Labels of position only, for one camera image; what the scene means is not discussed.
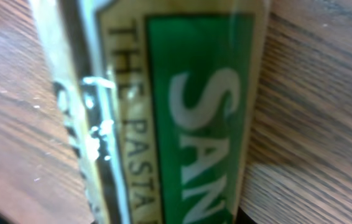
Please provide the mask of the orange spaghetti packet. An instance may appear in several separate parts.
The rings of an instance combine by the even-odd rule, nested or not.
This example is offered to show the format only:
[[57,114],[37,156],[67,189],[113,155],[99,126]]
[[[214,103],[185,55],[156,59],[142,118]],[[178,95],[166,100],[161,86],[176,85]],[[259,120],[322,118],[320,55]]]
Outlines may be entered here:
[[271,2],[30,7],[95,223],[236,223]]

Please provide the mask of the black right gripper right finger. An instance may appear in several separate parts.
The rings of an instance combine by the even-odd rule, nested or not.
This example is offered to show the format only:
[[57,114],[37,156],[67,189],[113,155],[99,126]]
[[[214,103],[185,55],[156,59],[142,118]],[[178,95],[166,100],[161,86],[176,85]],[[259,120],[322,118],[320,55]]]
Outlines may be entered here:
[[238,208],[235,224],[257,224],[241,207]]

